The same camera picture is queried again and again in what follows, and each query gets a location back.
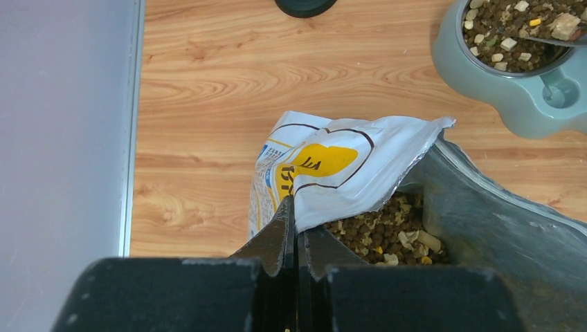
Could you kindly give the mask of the pet food bag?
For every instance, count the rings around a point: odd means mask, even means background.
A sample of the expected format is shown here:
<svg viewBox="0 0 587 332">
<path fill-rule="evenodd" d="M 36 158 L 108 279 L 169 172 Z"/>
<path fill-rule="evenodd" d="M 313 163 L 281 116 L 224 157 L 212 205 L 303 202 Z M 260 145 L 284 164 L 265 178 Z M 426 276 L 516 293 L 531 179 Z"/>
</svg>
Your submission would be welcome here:
<svg viewBox="0 0 587 332">
<path fill-rule="evenodd" d="M 443 139 L 454 122 L 285 112 L 255 162 L 249 234 L 290 195 L 300 231 L 324 225 L 380 266 L 491 268 L 531 331 L 585 331 L 586 224 L 487 178 Z"/>
</svg>

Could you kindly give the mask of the metal food scoop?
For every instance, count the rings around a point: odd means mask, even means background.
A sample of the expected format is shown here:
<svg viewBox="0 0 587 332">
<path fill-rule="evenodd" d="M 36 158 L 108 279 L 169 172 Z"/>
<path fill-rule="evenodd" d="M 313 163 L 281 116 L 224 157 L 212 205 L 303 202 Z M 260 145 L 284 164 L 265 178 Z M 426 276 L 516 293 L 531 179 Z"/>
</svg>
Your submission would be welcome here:
<svg viewBox="0 0 587 332">
<path fill-rule="evenodd" d="M 584 26 L 544 26 L 501 27 L 497 32 L 506 37 L 520 38 L 532 42 L 552 44 L 563 47 L 586 47 L 586 28 Z"/>
</svg>

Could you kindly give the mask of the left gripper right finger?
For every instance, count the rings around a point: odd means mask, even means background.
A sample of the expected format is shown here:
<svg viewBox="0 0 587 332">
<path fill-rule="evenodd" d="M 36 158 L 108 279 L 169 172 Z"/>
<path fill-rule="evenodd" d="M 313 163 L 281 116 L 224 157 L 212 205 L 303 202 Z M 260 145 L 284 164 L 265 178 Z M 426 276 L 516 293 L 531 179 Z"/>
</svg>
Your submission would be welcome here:
<svg viewBox="0 0 587 332">
<path fill-rule="evenodd" d="M 298 235 L 300 331 L 524 331 L 492 270 L 367 264 L 325 228 Z"/>
</svg>

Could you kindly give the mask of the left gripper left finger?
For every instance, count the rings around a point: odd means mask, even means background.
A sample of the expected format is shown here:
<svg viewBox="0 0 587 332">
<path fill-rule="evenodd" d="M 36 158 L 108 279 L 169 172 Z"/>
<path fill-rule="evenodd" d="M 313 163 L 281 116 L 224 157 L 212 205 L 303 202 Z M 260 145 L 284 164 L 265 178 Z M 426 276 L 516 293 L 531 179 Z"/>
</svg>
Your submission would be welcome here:
<svg viewBox="0 0 587 332">
<path fill-rule="evenodd" d="M 105 258 L 78 277 L 54 331 L 293 331 L 294 200 L 227 258 Z"/>
</svg>

